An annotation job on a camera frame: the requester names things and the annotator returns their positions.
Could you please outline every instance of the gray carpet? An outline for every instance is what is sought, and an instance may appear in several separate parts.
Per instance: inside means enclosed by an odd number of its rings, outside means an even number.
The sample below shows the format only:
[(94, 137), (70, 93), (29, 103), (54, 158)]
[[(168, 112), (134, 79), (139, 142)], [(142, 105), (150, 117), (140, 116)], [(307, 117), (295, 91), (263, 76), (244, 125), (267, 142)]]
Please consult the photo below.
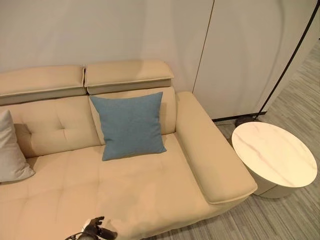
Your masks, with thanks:
[[(297, 136), (311, 150), (320, 167), (320, 41), (289, 85), (272, 103), (262, 122)], [(234, 121), (217, 122), (228, 139)], [(320, 176), (293, 194), (267, 199), (251, 195), (228, 212), (175, 229), (149, 240), (319, 240)]]

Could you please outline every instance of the sofa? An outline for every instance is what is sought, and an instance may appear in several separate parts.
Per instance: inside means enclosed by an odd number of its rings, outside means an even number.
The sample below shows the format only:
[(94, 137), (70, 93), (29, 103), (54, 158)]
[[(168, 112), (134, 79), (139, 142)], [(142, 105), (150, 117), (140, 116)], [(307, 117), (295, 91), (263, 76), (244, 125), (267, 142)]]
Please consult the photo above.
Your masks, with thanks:
[[(0, 112), (35, 171), (0, 184), (1, 240), (64, 240), (105, 216), (118, 240), (139, 240), (224, 213), (257, 184), (191, 92), (175, 92), (160, 60), (43, 66), (0, 73)], [(163, 92), (166, 152), (102, 161), (90, 95)]]

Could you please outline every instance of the blue throw pillow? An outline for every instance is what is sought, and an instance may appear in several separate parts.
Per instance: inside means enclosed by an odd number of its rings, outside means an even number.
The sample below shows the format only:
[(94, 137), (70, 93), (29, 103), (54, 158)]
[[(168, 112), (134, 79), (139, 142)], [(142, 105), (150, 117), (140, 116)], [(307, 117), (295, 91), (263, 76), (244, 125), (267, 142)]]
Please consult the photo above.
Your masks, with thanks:
[(159, 123), (162, 95), (158, 92), (117, 99), (90, 96), (99, 113), (106, 144), (103, 161), (167, 151)]

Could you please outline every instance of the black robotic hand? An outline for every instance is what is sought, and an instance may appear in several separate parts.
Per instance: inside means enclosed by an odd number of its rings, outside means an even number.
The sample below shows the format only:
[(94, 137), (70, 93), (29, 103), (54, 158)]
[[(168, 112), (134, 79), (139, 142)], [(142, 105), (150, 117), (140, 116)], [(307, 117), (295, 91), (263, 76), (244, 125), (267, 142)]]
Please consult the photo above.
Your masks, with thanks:
[(99, 240), (99, 237), (105, 240), (116, 239), (118, 234), (115, 231), (99, 227), (102, 224), (102, 220), (104, 219), (104, 216), (91, 219), (89, 224), (84, 228), (83, 232), (72, 235), (66, 240)]
[(88, 235), (96, 235), (105, 240), (114, 240), (117, 238), (118, 234), (109, 229), (105, 229), (103, 227), (99, 227), (102, 224), (102, 220), (104, 220), (104, 216), (96, 217), (91, 219), (90, 223), (85, 227), (83, 234), (79, 237), (81, 240), (82, 236), (87, 237)]

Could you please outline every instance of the white wall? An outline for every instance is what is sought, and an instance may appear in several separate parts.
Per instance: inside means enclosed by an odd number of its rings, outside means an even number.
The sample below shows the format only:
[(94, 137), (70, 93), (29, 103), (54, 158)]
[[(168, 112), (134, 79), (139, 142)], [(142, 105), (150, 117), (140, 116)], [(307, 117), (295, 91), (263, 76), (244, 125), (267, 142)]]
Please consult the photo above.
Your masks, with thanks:
[(316, 2), (214, 2), (194, 88), (211, 118), (259, 111), (291, 57)]
[(2, 0), (0, 72), (161, 59), (192, 90), (212, 0)]

